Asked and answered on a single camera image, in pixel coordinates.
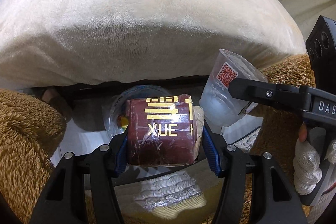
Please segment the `person's right hand gloved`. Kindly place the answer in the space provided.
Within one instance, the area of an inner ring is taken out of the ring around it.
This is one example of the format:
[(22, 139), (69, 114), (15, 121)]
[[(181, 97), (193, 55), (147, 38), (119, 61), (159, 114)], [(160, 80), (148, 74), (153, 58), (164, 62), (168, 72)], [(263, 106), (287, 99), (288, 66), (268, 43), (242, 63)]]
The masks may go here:
[(319, 167), (320, 156), (306, 138), (307, 127), (303, 123), (298, 131), (293, 160), (294, 186), (301, 195), (310, 194), (322, 178), (322, 170)]

